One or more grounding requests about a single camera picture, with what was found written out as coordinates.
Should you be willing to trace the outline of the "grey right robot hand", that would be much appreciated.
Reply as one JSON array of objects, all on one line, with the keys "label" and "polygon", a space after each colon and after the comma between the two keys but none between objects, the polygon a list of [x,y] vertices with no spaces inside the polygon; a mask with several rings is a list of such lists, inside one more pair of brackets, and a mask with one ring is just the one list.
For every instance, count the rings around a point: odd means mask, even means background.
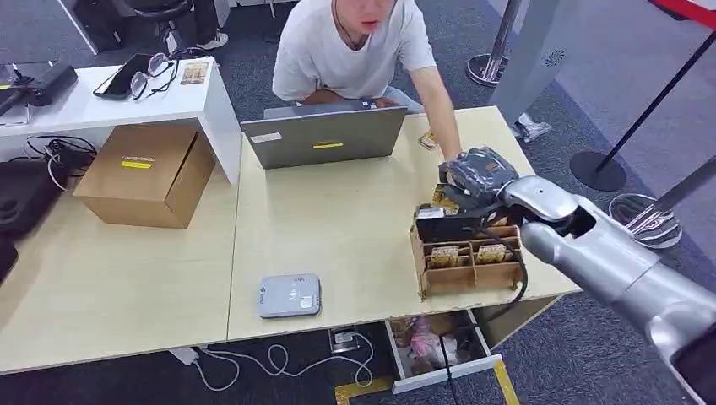
[{"label": "grey right robot hand", "polygon": [[515,168],[489,147],[463,151],[441,163],[438,171],[445,195],[464,212],[499,207],[503,188],[519,178]]}]

